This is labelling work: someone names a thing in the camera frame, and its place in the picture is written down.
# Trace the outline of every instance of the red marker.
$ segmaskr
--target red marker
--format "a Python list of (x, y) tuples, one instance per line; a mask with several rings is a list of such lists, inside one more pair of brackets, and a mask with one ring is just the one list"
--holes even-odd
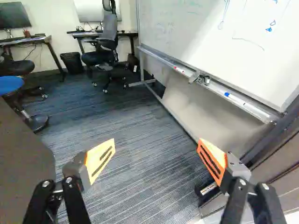
[(182, 70), (182, 69), (180, 69), (180, 68), (178, 68), (178, 67), (173, 67), (175, 70), (177, 70), (177, 71), (179, 71), (179, 72), (182, 72), (182, 73), (184, 73), (185, 71), (184, 70)]

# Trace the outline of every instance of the office chair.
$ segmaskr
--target office chair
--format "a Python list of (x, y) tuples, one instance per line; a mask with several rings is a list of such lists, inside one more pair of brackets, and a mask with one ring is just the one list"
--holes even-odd
[[(9, 55), (0, 49), (0, 77), (21, 76), (23, 79), (26, 79), (26, 75), (32, 72), (34, 67), (35, 65), (33, 61), (14, 61)], [(48, 98), (48, 95), (44, 92), (44, 89), (41, 86), (23, 90), (23, 93), (30, 96), (41, 96), (42, 98)]]
[(19, 95), (21, 88), (24, 85), (24, 80), (16, 76), (2, 76), (0, 77), (0, 97), (13, 108), (18, 114), (23, 117), (24, 122), (36, 133), (47, 126), (49, 118), (47, 115), (36, 114), (30, 116), (19, 104)]
[[(111, 71), (114, 68), (128, 69), (128, 63), (119, 63), (116, 47), (118, 45), (117, 37), (117, 16), (115, 11), (114, 0), (103, 0), (104, 12), (104, 28), (103, 33), (95, 40), (87, 40), (93, 43), (96, 51), (84, 53), (82, 61), (87, 65), (87, 76), (93, 79), (93, 70), (91, 66), (95, 66), (98, 70), (107, 74), (108, 82), (103, 87), (103, 92), (108, 93), (108, 86), (114, 79)], [(123, 87), (127, 87), (126, 77), (121, 76)], [(97, 86), (96, 81), (92, 81), (93, 86)]]

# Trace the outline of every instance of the black office chair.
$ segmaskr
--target black office chair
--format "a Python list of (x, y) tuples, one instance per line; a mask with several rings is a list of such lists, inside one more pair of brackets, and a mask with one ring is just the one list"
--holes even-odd
[[(105, 9), (103, 33), (99, 34), (99, 37), (95, 40), (86, 41), (93, 43), (96, 47), (96, 51), (84, 53), (82, 55), (82, 61), (87, 65), (87, 76), (90, 79), (93, 79), (93, 70), (91, 66), (95, 66), (98, 70), (107, 74), (108, 82), (103, 87), (103, 92), (107, 93), (108, 86), (114, 79), (121, 78), (123, 87), (127, 87), (125, 75), (117, 76), (117, 78), (112, 77), (111, 70), (117, 67), (127, 70), (128, 63), (119, 63), (116, 51), (118, 37), (115, 1), (103, 0), (103, 7)], [(98, 85), (95, 80), (92, 81), (92, 84), (93, 86)]]
[[(32, 72), (35, 67), (33, 61), (14, 61), (6, 53), (2, 53), (0, 57), (2, 57), (2, 61), (0, 62), (0, 77), (21, 76), (24, 80), (26, 80), (26, 75)], [(30, 96), (41, 96), (42, 98), (48, 98), (48, 95), (44, 92), (44, 89), (41, 86), (25, 89), (22, 91), (22, 93)]]

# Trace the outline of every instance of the black floor bin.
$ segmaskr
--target black floor bin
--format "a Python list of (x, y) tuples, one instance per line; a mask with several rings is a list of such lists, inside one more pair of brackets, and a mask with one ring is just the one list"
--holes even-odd
[(70, 74), (75, 75), (84, 72), (79, 52), (62, 53), (60, 58)]

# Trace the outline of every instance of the whiteboard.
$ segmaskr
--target whiteboard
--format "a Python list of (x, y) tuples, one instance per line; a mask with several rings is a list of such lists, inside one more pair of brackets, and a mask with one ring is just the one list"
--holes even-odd
[[(104, 20), (102, 0), (73, 0), (80, 22), (101, 22)], [(120, 0), (115, 0), (117, 21), (121, 21)]]
[(138, 0), (142, 44), (283, 112), (299, 94), (297, 0)]

